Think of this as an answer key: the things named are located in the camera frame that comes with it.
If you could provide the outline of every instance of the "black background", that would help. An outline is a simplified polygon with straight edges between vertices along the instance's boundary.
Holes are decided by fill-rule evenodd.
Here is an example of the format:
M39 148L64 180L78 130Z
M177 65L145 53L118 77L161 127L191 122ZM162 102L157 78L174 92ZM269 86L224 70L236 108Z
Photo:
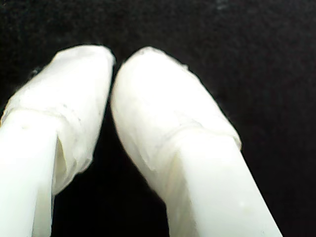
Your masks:
M189 65L243 142L285 237L316 236L316 2L2 0L0 106L58 51L151 45ZM165 206L126 156L109 106L91 167L56 197L53 237L167 237Z

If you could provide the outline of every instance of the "black fabric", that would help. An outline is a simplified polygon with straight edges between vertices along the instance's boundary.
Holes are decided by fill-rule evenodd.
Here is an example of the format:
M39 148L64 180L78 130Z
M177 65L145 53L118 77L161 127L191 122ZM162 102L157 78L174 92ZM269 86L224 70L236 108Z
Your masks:
M285 237L316 236L316 2L2 0L0 106L66 47L103 44L115 71L160 48L199 76L239 132ZM53 237L166 237L163 202L116 136L110 108L91 167L55 201Z

